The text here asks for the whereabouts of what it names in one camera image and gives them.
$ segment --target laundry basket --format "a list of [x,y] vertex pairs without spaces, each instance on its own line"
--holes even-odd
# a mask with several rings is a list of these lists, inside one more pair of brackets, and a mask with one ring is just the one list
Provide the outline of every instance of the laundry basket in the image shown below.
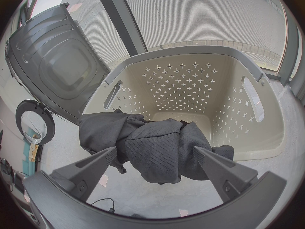
[[242,52],[198,45],[131,57],[101,83],[83,114],[142,114],[194,121],[211,146],[234,147],[234,160],[274,157],[285,146],[283,115],[263,71]]

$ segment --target black fabric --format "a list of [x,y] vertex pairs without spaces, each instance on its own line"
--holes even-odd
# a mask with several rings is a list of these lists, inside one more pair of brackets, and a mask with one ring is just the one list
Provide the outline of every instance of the black fabric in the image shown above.
[[90,154],[116,146],[117,158],[111,163],[120,173],[126,173],[123,163],[128,161],[124,143],[130,133],[148,123],[141,114],[114,112],[83,114],[79,119],[80,145]]
[[180,129],[173,120],[151,122],[132,132],[126,142],[131,164],[151,183],[177,183]]
[[180,132],[179,163],[181,175],[193,180],[208,180],[207,175],[193,156],[194,146],[212,151],[211,146],[194,122],[186,125]]
[[116,146],[117,158],[111,163],[120,173],[128,160],[151,183],[177,183],[181,175],[193,180],[208,180],[193,156],[193,147],[203,147],[233,160],[231,146],[211,147],[194,122],[147,122],[141,114],[84,114],[79,124],[80,144],[91,154]]

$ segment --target gray floor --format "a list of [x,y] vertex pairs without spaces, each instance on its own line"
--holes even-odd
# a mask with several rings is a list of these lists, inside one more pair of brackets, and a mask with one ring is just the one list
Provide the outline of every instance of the gray floor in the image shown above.
[[[258,177],[270,170],[287,179],[287,186],[276,206],[258,228],[265,228],[274,219],[290,199],[305,171],[304,107],[293,96],[289,86],[283,88],[273,80],[271,84],[284,113],[286,147],[277,157],[240,163],[258,170]],[[54,116],[54,120],[55,137],[44,146],[41,161],[41,169],[47,173],[89,155],[79,146],[78,127],[57,116]],[[186,211],[190,215],[222,204],[210,181],[193,181],[183,177],[178,184],[151,184],[129,162],[124,166],[126,174],[109,167],[105,172],[108,179],[103,177],[87,202],[111,197],[115,201],[116,213],[127,216],[137,213],[147,218],[180,217]],[[112,202],[100,201],[95,206],[109,210]]]

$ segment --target star-shaped hole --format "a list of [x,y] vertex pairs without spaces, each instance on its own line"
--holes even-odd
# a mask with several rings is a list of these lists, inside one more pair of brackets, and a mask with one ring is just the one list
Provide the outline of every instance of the star-shaped hole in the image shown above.
[[206,64],[206,66],[208,67],[208,69],[209,69],[209,67],[211,66],[212,64],[210,64],[210,62],[208,63],[208,64]]
[[212,72],[215,74],[215,72],[218,72],[215,68],[212,70]]
[[192,64],[192,65],[194,65],[194,66],[195,66],[195,69],[196,69],[196,66],[197,66],[197,65],[199,65],[199,64],[196,64],[196,62],[195,62],[195,63],[194,63],[194,64]]

